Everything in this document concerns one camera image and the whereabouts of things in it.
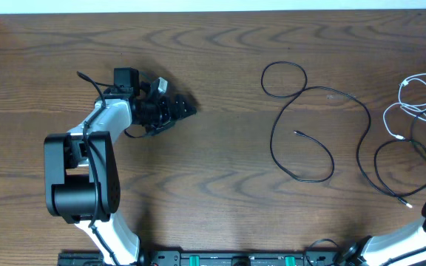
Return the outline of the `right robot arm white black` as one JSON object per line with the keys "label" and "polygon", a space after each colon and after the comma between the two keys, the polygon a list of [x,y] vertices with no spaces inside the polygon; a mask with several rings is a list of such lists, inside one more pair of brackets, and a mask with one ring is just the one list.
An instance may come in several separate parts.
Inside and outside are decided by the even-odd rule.
{"label": "right robot arm white black", "polygon": [[426,203],[422,216],[393,233],[367,236],[338,255],[338,265],[415,265],[426,262]]}

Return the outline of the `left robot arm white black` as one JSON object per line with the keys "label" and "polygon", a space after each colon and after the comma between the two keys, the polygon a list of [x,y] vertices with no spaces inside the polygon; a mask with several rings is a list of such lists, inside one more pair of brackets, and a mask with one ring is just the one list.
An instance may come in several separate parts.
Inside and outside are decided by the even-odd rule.
{"label": "left robot arm white black", "polygon": [[159,77],[149,80],[131,67],[116,68],[111,84],[78,77],[98,92],[94,109],[76,127],[44,140],[47,210],[83,230],[101,252],[102,265],[149,265],[140,238],[119,211],[121,184],[114,143],[132,125],[151,137],[197,110],[185,94]]}

